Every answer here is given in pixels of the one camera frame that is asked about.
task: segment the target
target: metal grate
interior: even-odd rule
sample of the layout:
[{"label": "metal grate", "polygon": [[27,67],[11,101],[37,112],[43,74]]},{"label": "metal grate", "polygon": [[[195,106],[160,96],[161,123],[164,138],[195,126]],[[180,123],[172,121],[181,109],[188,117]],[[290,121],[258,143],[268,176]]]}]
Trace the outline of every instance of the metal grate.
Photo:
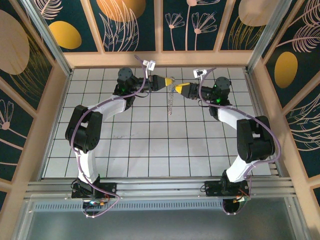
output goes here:
[{"label": "metal grate", "polygon": [[[35,212],[77,212],[81,211],[83,204],[77,203],[54,203],[38,202]],[[94,209],[105,209],[109,204],[96,206]],[[141,211],[141,210],[190,210],[190,209],[218,209],[222,207],[222,201],[219,199],[209,200],[162,200],[162,201],[124,201],[116,204],[111,211]]]}]

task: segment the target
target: yellow oval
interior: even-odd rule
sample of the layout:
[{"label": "yellow oval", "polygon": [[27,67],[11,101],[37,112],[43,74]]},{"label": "yellow oval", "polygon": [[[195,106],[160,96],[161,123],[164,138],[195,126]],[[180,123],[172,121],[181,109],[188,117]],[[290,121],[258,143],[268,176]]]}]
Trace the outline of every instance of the yellow oval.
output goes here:
[{"label": "yellow oval", "polygon": [[117,22],[130,21],[129,17],[125,17],[126,10],[129,12],[131,9],[137,19],[146,9],[146,0],[96,0],[96,3],[109,19]]},{"label": "yellow oval", "polygon": [[239,18],[250,27],[267,25],[280,0],[241,0]]},{"label": "yellow oval", "polygon": [[30,56],[28,35],[20,23],[0,10],[0,69],[11,75],[21,74]]},{"label": "yellow oval", "polygon": [[78,30],[65,21],[55,21],[49,25],[56,42],[65,49],[80,47],[82,40]]},{"label": "yellow oval", "polygon": [[296,56],[288,51],[283,52],[275,63],[274,79],[279,88],[287,88],[295,79],[298,70]]}]

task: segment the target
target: grid floor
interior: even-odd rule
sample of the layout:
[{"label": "grid floor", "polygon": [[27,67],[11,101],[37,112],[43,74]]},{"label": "grid floor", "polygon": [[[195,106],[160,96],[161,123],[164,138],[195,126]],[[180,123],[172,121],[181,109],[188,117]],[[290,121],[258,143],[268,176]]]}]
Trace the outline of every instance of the grid floor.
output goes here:
[{"label": "grid floor", "polygon": [[[140,68],[132,70],[136,77],[143,76]],[[111,96],[118,71],[119,68],[74,70],[44,178],[77,177],[75,154],[65,140],[68,122],[75,106],[94,105]],[[152,74],[174,77],[176,84],[199,82],[193,77],[193,67],[155,68]],[[221,76],[231,80],[231,104],[254,116],[243,69],[217,68],[204,86],[212,87],[214,79]],[[102,124],[96,148],[96,164],[102,178],[220,176],[236,159],[236,130],[216,121],[197,100],[186,99],[176,92],[172,115],[168,115],[167,91],[164,88],[145,98],[137,97],[133,107]],[[252,174],[271,172],[267,164],[261,164]]]}]

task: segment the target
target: purple cable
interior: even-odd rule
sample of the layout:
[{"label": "purple cable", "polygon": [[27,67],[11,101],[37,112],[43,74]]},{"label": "purple cable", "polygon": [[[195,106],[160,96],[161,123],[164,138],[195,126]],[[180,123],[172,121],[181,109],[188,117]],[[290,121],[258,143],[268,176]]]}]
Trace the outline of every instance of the purple cable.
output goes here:
[{"label": "purple cable", "polygon": [[199,97],[200,99],[202,100],[202,102],[206,103],[207,105],[209,106],[212,106],[212,107],[216,107],[216,108],[221,108],[221,109],[231,109],[235,112],[238,112],[240,114],[242,114],[243,116],[245,117],[248,117],[252,120],[254,120],[255,122],[257,122],[258,124],[260,124],[265,130],[268,131],[268,133],[270,133],[270,135],[272,136],[272,138],[274,139],[276,145],[277,145],[277,148],[278,148],[278,154],[276,155],[276,157],[274,159],[270,159],[270,160],[264,160],[264,161],[257,161],[255,163],[253,163],[244,173],[243,173],[243,177],[246,179],[247,178],[247,175],[248,173],[251,171],[252,168],[254,168],[255,166],[259,165],[259,164],[264,164],[264,163],[274,163],[276,161],[279,160],[281,154],[282,154],[282,149],[281,149],[281,145],[280,145],[280,142],[277,138],[277,136],[271,131],[271,129],[269,127],[267,127],[263,122],[261,122],[260,120],[256,119],[254,116],[251,116],[239,109],[236,109],[236,108],[233,108],[231,106],[220,106],[220,105],[216,105],[216,104],[212,104],[212,103],[209,103],[209,102],[206,102],[204,100],[204,98],[202,97],[201,95],[201,88],[202,88],[202,85],[204,84],[204,81],[205,79],[207,78],[207,76],[213,71],[215,70],[216,67],[214,68],[211,68],[209,69],[206,74],[203,76],[202,80],[200,81],[200,85],[199,85]]},{"label": "purple cable", "polygon": [[141,63],[142,71],[143,71],[143,75],[144,75],[144,77],[143,77],[143,83],[142,83],[141,87],[139,88],[139,90],[136,91],[136,92],[134,92],[134,93],[132,93],[132,94],[129,94],[129,95],[117,96],[117,97],[115,97],[115,98],[107,99],[107,100],[105,100],[105,101],[97,104],[97,105],[94,106],[93,108],[88,109],[88,110],[80,117],[78,123],[76,124],[76,126],[75,126],[75,128],[74,128],[74,131],[73,131],[73,134],[72,134],[72,137],[71,137],[71,142],[70,142],[71,149],[72,149],[72,151],[74,151],[74,153],[75,153],[75,155],[76,155],[76,163],[77,163],[79,172],[83,175],[84,179],[85,179],[85,180],[87,181],[87,183],[88,183],[92,188],[94,188],[95,190],[97,190],[97,191],[99,191],[99,192],[101,192],[101,193],[104,193],[104,194],[107,194],[107,195],[111,195],[111,196],[116,197],[116,201],[115,201],[113,204],[111,204],[107,209],[105,209],[105,210],[102,211],[102,212],[99,212],[99,213],[96,214],[96,215],[92,215],[92,216],[86,215],[87,218],[99,217],[99,216],[101,216],[102,214],[106,213],[106,212],[109,211],[114,205],[116,205],[116,204],[118,203],[118,201],[119,201],[119,199],[120,199],[120,196],[117,195],[117,194],[114,194],[114,193],[112,193],[112,192],[108,192],[108,191],[105,191],[105,190],[103,190],[103,189],[100,189],[100,188],[94,186],[94,185],[89,181],[89,179],[87,178],[87,176],[85,175],[84,171],[83,171],[82,168],[81,168],[81,164],[80,164],[80,155],[81,155],[81,153],[80,153],[80,151],[75,150],[75,148],[74,148],[74,142],[75,142],[76,132],[77,132],[80,124],[82,123],[82,120],[83,120],[91,111],[94,111],[94,110],[96,110],[97,108],[101,107],[102,105],[107,104],[107,103],[109,103],[109,102],[111,102],[111,101],[119,100],[119,99],[124,99],[124,98],[129,98],[129,97],[132,97],[132,96],[134,96],[134,95],[137,95],[137,94],[140,93],[140,91],[144,88],[145,83],[146,83],[146,79],[147,79],[147,77],[148,77],[148,76],[146,76],[146,69],[145,69],[145,66],[143,65],[143,61],[142,61],[137,55],[134,55],[134,57]]}]

